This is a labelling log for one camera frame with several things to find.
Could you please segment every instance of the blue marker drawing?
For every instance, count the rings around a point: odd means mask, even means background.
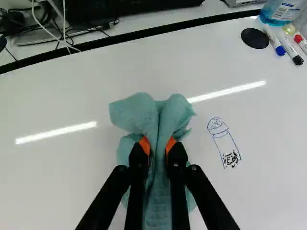
[[[221,118],[214,117],[209,121],[207,129],[219,150],[224,169],[228,166],[234,168],[242,158],[228,126]]]

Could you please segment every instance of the white table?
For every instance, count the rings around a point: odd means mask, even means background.
[[[220,0],[205,0],[199,7],[176,9],[169,11],[159,11],[152,13],[137,14],[127,17],[121,17],[120,23],[112,30],[106,31],[110,36],[129,33],[133,31],[148,29],[160,25],[177,23],[196,18],[208,17],[218,14],[248,11],[261,9],[263,4],[252,4],[237,8],[229,8]],[[73,38],[75,44],[93,41],[104,38],[101,32],[85,34]],[[12,41],[8,42],[8,48],[16,56],[17,59],[31,57],[37,54],[54,50],[57,42],[48,42],[31,46],[14,46]],[[0,53],[0,65],[13,62],[14,59],[6,52]]]
[[[116,165],[126,134],[111,124],[110,102],[136,92],[191,100],[250,83],[258,87],[193,104],[197,116],[183,141],[189,160],[203,168],[242,230],[306,229],[307,64],[294,66],[271,45],[245,45],[241,31],[258,26],[254,18],[208,24],[1,75],[0,229],[74,230]],[[242,154],[233,169],[223,168],[207,131],[215,116],[227,123]],[[97,127],[15,144],[88,122]],[[124,219],[119,207],[110,229],[123,229]],[[205,229],[197,210],[190,224]]]

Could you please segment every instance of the marker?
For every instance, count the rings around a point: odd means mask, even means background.
[[[274,34],[273,30],[267,25],[263,25],[263,30],[266,33],[266,35],[269,37],[269,40],[271,41],[272,46],[274,47],[276,53],[279,56],[285,55],[286,51],[280,41],[277,39],[276,35]]]
[[[292,58],[293,62],[297,66],[302,65],[304,60],[301,58],[301,56],[297,54],[296,50],[293,48],[289,40],[285,38],[284,36],[283,37],[278,36],[278,38],[281,44],[283,45],[283,47],[285,48],[285,50],[287,51],[287,53],[289,54],[289,56]]]
[[[301,35],[297,34],[294,36],[294,40],[296,43],[298,43],[299,47],[307,54],[307,42],[306,39]]]

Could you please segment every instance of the microfiber cloth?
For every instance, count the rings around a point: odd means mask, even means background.
[[[180,141],[195,113],[191,104],[180,94],[173,94],[165,101],[155,101],[147,93],[137,93],[109,105],[112,123],[128,132],[120,139],[117,149],[118,164],[129,165],[129,154],[135,142],[146,136],[150,142],[150,168],[146,180],[144,201],[144,229],[171,230],[170,182],[165,168],[165,147],[170,137]],[[128,206],[129,190],[122,198]],[[196,203],[186,189],[189,211]]]

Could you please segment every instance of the black magnet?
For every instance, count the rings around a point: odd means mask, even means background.
[[[243,30],[241,38],[246,45],[254,49],[264,49],[269,45],[268,36],[261,30],[255,28],[247,28]]]

